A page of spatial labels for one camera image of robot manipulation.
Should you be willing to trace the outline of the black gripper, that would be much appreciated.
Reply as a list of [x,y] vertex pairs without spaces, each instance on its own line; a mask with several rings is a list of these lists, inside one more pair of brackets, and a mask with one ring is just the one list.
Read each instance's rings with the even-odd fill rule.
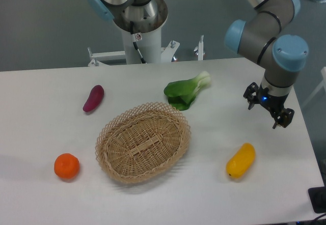
[[260,104],[272,114],[275,121],[273,129],[276,129],[277,126],[286,128],[292,122],[294,116],[293,109],[284,108],[288,94],[273,96],[268,92],[268,88],[263,89],[262,86],[258,87],[255,82],[251,83],[243,94],[249,104],[248,110],[251,110],[256,104]]

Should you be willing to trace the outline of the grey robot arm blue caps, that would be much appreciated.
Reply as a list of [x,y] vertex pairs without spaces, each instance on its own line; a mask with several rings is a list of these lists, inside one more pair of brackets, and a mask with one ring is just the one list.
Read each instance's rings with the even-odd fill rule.
[[[300,0],[248,0],[256,11],[249,22],[234,21],[224,43],[234,53],[265,70],[260,84],[250,84],[244,97],[249,107],[264,107],[275,126],[287,127],[294,111],[284,103],[299,72],[304,68],[309,48],[304,39],[281,35],[282,29],[300,11]],[[164,0],[88,0],[94,12],[113,21],[123,37],[128,64],[170,63],[178,43],[161,48],[161,28],[168,17]]]

